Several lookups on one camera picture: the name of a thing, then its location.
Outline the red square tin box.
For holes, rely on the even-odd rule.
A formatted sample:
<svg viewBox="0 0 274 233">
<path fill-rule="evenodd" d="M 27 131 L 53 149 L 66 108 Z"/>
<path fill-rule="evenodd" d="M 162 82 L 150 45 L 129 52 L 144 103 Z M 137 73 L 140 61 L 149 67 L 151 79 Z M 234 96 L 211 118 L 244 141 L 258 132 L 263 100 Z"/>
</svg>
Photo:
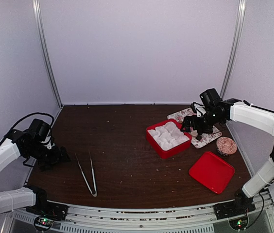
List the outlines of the red square tin box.
<svg viewBox="0 0 274 233">
<path fill-rule="evenodd" d="M 146 139 L 162 159 L 168 159 L 188 149 L 192 136 L 180 130 L 181 124 L 168 119 L 146 128 Z"/>
</svg>

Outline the metal serving tongs white handle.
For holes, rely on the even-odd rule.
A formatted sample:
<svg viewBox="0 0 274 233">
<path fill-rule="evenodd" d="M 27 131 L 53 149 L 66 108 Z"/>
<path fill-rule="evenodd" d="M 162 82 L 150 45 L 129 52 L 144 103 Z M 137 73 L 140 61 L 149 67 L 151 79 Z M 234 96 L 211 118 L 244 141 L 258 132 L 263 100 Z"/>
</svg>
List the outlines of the metal serving tongs white handle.
<svg viewBox="0 0 274 233">
<path fill-rule="evenodd" d="M 77 153 L 75 153 L 74 155 L 75 155 L 75 159 L 76 159 L 79 171 L 81 173 L 81 176 L 84 180 L 84 183 L 89 193 L 91 194 L 91 196 L 96 198 L 98 196 L 98 190 L 97 190 L 97 183 L 96 183 L 96 177 L 95 177 L 95 169 L 94 169 L 94 164 L 93 164 L 90 150 L 88 150 L 88 159 L 89 159 L 89 165 L 90 165 L 90 168 L 88 169 L 89 172 L 87 172 L 83 168 L 83 165 L 81 164 L 80 158 L 77 155 Z"/>
</svg>

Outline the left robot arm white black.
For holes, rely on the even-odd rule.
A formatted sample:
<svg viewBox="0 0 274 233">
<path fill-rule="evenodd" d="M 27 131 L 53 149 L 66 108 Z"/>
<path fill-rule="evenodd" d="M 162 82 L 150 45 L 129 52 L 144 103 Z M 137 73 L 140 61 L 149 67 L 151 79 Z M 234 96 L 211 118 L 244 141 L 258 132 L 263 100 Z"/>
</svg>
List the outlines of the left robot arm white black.
<svg viewBox="0 0 274 233">
<path fill-rule="evenodd" d="M 27 133 L 11 134 L 0 142 L 0 173 L 19 157 L 37 160 L 42 171 L 58 163 L 70 162 L 65 147 L 58 147 L 53 141 L 46 143 Z M 52 204 L 47 192 L 34 185 L 0 192 L 0 214 L 25 207 L 28 212 L 46 216 L 52 220 L 64 220 L 67 206 Z"/>
</svg>

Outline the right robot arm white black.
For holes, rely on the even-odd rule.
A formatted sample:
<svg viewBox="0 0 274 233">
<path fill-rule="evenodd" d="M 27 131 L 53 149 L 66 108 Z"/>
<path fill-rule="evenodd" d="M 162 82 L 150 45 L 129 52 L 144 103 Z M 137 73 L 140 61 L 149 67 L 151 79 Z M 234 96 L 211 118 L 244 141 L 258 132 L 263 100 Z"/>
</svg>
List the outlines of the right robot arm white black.
<svg viewBox="0 0 274 233">
<path fill-rule="evenodd" d="M 255 175 L 235 193 L 230 209 L 239 215 L 252 204 L 256 194 L 274 183 L 274 111 L 238 99 L 206 100 L 204 112 L 184 117 L 181 130 L 188 133 L 211 133 L 215 124 L 228 121 L 249 129 L 249 133 L 244 133 L 242 139 L 252 144 L 251 149 L 257 152 L 267 146 L 265 151 L 270 154 Z"/>
</svg>

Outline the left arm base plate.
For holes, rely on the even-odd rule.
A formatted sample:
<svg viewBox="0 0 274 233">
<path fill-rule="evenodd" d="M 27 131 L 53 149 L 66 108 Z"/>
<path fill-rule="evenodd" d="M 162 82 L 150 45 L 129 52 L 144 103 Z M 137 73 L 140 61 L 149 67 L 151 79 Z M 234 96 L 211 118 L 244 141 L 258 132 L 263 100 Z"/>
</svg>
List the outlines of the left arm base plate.
<svg viewBox="0 0 274 233">
<path fill-rule="evenodd" d="M 35 214 L 33 226 L 40 232 L 51 229 L 56 221 L 66 219 L 69 207 L 64 204 L 46 202 L 46 206 L 35 205 L 25 208 L 27 212 Z"/>
</svg>

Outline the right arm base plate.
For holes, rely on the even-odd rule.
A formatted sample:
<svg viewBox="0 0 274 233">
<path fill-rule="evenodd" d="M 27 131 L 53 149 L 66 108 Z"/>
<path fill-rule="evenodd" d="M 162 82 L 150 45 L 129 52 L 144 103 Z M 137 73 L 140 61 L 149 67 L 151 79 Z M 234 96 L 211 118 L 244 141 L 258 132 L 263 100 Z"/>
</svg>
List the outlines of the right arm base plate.
<svg viewBox="0 0 274 233">
<path fill-rule="evenodd" d="M 245 209 L 235 206 L 235 201 L 218 203 L 213 206 L 217 220 L 227 219 L 229 226 L 236 231 L 242 231 L 249 225 L 248 214 L 256 210 L 254 204 Z"/>
</svg>

